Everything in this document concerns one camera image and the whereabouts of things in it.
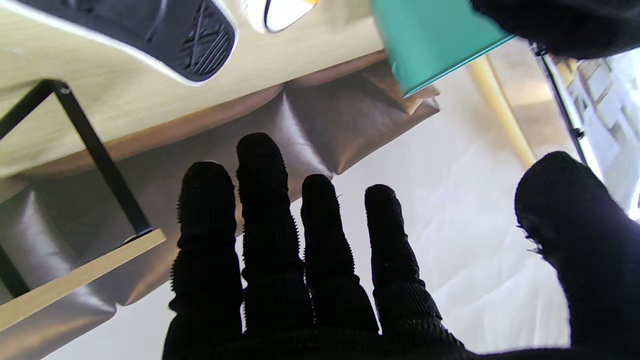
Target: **black glove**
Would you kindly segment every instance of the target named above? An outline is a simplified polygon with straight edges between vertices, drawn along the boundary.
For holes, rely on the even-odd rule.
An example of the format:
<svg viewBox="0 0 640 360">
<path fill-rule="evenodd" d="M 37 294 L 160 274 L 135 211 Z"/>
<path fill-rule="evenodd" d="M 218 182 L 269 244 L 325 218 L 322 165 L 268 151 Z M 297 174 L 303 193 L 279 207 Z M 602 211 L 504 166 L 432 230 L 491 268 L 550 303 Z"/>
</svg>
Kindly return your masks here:
<svg viewBox="0 0 640 360">
<path fill-rule="evenodd" d="M 593 59 L 640 46 L 640 0 L 470 0 L 511 34 L 558 56 Z"/>
<path fill-rule="evenodd" d="M 379 335 L 371 303 L 354 274 L 331 182 L 314 175 L 303 183 L 303 263 L 278 147 L 267 135 L 252 134 L 238 143 L 237 153 L 247 288 L 243 292 L 234 247 L 231 178 L 221 165 L 195 163 L 184 176 L 179 200 L 182 237 L 170 303 L 177 316 L 164 359 L 479 357 L 441 324 L 420 280 L 393 190 L 375 185 L 365 193 Z M 495 358 L 603 357 L 585 349 L 524 350 Z"/>
</svg>

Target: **yellow wooden rod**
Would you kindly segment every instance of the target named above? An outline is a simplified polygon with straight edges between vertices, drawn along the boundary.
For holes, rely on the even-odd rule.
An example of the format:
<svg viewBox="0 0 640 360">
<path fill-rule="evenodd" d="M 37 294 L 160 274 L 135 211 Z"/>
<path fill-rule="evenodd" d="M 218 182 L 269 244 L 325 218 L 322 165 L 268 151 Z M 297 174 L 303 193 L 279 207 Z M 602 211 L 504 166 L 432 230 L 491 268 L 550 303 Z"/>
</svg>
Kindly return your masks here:
<svg viewBox="0 0 640 360">
<path fill-rule="evenodd" d="M 536 157 L 524 137 L 511 106 L 506 99 L 500 80 L 491 65 L 488 55 L 484 55 L 469 64 L 469 70 L 476 82 L 478 90 L 484 95 L 492 109 L 498 115 L 500 123 L 518 153 L 520 161 L 529 168 L 536 162 Z"/>
<path fill-rule="evenodd" d="M 2 304 L 0 306 L 0 331 L 53 304 L 136 256 L 160 245 L 165 240 L 166 237 L 162 230 L 155 230 L 80 266 L 63 277 L 49 281 L 22 296 Z"/>
</svg>

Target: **wooden table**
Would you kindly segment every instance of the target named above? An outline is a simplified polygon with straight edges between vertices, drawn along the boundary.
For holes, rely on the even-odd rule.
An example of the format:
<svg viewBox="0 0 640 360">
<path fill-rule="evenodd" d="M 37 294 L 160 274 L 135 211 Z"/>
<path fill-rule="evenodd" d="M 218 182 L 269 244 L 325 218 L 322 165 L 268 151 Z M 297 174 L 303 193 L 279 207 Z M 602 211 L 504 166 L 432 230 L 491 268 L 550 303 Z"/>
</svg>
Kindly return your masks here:
<svg viewBox="0 0 640 360">
<path fill-rule="evenodd" d="M 208 83 L 190 87 L 117 49 L 18 15 L 5 1 L 0 1 L 0 113 L 39 79 L 62 79 L 104 142 L 383 48 L 369 0 L 322 0 L 278 34 L 254 30 L 240 0 L 225 0 L 238 28 L 236 50 Z M 83 148 L 50 98 L 0 142 L 0 177 Z"/>
</svg>

